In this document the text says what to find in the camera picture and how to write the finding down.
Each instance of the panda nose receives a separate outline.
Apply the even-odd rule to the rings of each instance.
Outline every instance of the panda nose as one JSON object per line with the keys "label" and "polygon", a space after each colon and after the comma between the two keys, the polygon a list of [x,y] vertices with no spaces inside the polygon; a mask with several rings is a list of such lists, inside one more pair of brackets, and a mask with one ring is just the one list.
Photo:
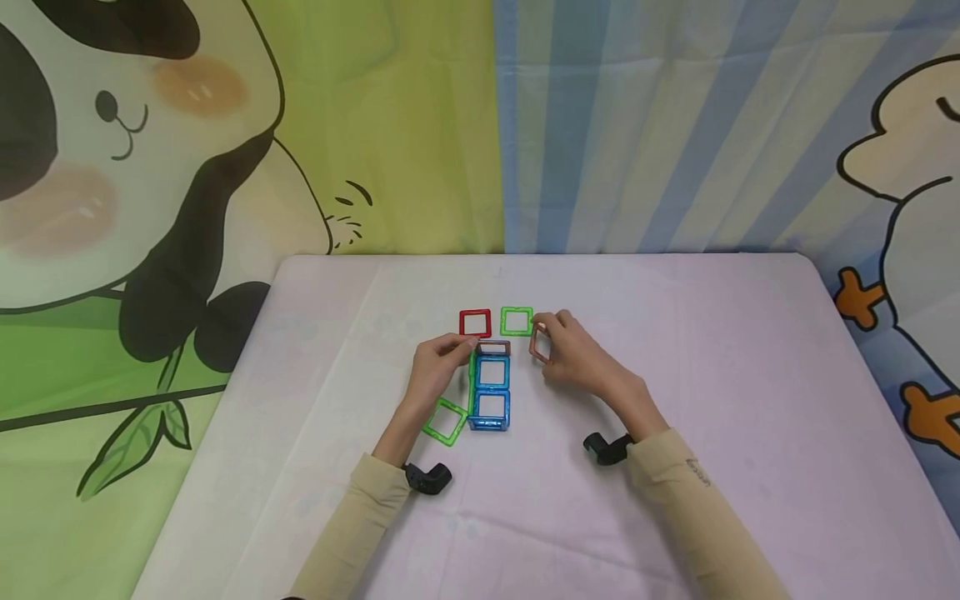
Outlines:
{"label": "panda nose", "polygon": [[117,118],[117,99],[105,89],[97,93],[97,99],[93,104],[97,109],[97,114],[104,121],[111,123]]}

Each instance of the right hand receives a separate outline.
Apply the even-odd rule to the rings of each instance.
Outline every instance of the right hand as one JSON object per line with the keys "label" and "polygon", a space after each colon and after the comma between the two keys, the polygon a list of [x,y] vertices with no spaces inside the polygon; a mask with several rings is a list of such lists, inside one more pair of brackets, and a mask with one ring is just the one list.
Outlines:
{"label": "right hand", "polygon": [[570,311],[538,313],[534,324],[542,324],[550,336],[550,361],[543,366],[547,381],[573,385],[605,401],[625,385],[642,383],[607,354]]}
{"label": "right hand", "polygon": [[546,328],[552,344],[543,366],[547,381],[572,385],[599,397],[639,442],[669,428],[643,379],[630,372],[594,340],[568,310],[539,313],[534,327]]}

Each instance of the sleeve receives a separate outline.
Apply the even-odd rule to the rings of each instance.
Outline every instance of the sleeve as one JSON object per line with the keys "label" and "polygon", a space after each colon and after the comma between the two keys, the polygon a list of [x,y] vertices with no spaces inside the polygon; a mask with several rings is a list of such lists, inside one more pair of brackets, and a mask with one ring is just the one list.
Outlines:
{"label": "sleeve", "polygon": [[408,495],[406,473],[364,454],[290,594],[303,600],[349,598]]}
{"label": "sleeve", "polygon": [[628,451],[634,484],[660,507],[708,600],[789,598],[750,532],[675,429]]}

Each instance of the panda mouth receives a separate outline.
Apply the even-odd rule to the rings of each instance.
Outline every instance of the panda mouth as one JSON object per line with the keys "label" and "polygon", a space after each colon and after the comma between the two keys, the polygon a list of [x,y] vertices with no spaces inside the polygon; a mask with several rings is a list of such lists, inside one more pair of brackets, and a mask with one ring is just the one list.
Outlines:
{"label": "panda mouth", "polygon": [[142,132],[143,128],[147,127],[147,119],[149,118],[150,118],[150,108],[147,105],[143,105],[143,119],[141,119],[140,124],[134,128],[127,127],[127,124],[124,123],[119,116],[116,117],[116,122],[120,124],[120,127],[122,127],[125,132],[127,132],[128,147],[127,147],[127,151],[124,154],[111,156],[110,158],[118,161],[126,160],[127,158],[130,158],[130,156],[133,154],[133,135],[135,133]]}

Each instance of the bamboo leaf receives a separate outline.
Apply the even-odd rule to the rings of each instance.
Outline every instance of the bamboo leaf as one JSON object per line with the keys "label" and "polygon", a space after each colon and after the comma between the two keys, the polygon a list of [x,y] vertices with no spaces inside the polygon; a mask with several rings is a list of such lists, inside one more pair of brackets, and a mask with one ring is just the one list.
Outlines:
{"label": "bamboo leaf", "polygon": [[163,437],[163,406],[138,408],[113,431],[80,480],[81,500],[89,500],[150,460]]}
{"label": "bamboo leaf", "polygon": [[191,449],[190,424],[187,420],[186,409],[179,400],[160,404],[163,409],[163,435],[170,444],[184,450]]}

